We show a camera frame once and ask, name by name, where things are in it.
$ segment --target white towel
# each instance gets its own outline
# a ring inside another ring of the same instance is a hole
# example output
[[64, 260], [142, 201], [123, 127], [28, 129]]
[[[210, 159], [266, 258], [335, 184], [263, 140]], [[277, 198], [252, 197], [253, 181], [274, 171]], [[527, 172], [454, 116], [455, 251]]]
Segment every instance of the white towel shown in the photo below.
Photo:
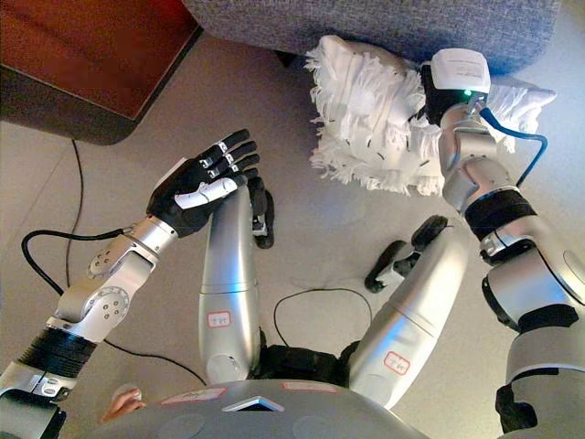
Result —
[[[368, 190], [409, 195], [412, 186], [422, 195], [440, 195], [441, 130], [424, 116], [412, 117], [425, 100], [419, 73], [382, 48], [335, 36], [322, 37], [307, 56], [320, 114], [313, 122], [323, 124], [313, 167], [324, 169], [323, 177], [344, 184], [355, 179]], [[530, 85], [493, 85], [488, 104], [504, 126], [536, 131], [541, 107], [556, 94]], [[498, 134], [496, 140], [514, 151], [513, 139]]]

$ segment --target white label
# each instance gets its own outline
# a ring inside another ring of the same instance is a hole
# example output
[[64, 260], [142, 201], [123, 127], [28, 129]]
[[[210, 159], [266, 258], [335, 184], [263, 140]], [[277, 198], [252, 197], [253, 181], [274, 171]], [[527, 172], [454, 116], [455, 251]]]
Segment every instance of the white label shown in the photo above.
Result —
[[331, 384], [311, 381], [287, 381], [282, 384], [287, 391], [320, 391], [325, 393], [337, 393], [337, 389]]
[[209, 327], [228, 327], [231, 325], [229, 311], [207, 314], [207, 323], [209, 324]]
[[410, 367], [410, 361], [397, 354], [394, 351], [390, 351], [384, 359], [386, 367], [399, 375], [404, 375]]
[[166, 404], [177, 404], [178, 402], [197, 402], [197, 401], [209, 401], [219, 398], [226, 391], [225, 387], [219, 387], [217, 389], [204, 389], [202, 391], [188, 391], [180, 395], [172, 396], [164, 401], [161, 401], [162, 405]]

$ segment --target human hand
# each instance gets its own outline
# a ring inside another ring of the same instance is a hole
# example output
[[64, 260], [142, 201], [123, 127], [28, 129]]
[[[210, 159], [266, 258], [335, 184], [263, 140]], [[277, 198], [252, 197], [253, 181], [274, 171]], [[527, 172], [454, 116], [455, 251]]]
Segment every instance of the human hand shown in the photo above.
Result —
[[145, 402], [137, 399], [139, 395], [140, 391], [138, 389], [132, 389], [118, 395], [112, 401], [108, 411], [100, 418], [100, 423], [107, 423], [118, 416], [146, 407]]

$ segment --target wooden cabinet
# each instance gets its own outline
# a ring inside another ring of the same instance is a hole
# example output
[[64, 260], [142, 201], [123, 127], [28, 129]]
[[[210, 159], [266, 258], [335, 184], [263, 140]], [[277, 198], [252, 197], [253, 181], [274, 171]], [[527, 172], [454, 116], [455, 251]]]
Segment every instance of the wooden cabinet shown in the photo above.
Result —
[[2, 118], [97, 144], [133, 130], [199, 30], [180, 0], [0, 8]]

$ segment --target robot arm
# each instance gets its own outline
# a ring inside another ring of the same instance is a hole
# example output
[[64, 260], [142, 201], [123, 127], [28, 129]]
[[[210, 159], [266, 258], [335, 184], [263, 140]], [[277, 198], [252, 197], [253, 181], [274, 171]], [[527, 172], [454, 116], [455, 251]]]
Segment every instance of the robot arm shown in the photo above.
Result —
[[[485, 299], [498, 320], [519, 333], [496, 399], [503, 437], [574, 437], [585, 426], [585, 267], [497, 162], [495, 141], [480, 123], [491, 114], [484, 109], [486, 90], [466, 82], [466, 68], [452, 74], [459, 76], [452, 80], [459, 90], [437, 85], [438, 77], [449, 76], [443, 61], [457, 65], [457, 51], [433, 58], [427, 110], [441, 124], [443, 196], [494, 266], [482, 283]], [[466, 83], [469, 102], [462, 99]], [[462, 103], [444, 111], [437, 102], [450, 95]]]
[[0, 377], [2, 433], [40, 437], [48, 425], [62, 424], [64, 413], [52, 402], [67, 398], [97, 344], [128, 313], [160, 253], [201, 229], [226, 195], [256, 175], [244, 169], [259, 161], [257, 155], [236, 162], [256, 149], [253, 142], [229, 152], [248, 137], [246, 130], [236, 132], [177, 163], [154, 188], [147, 217], [99, 251], [86, 276], [65, 291], [39, 337]]

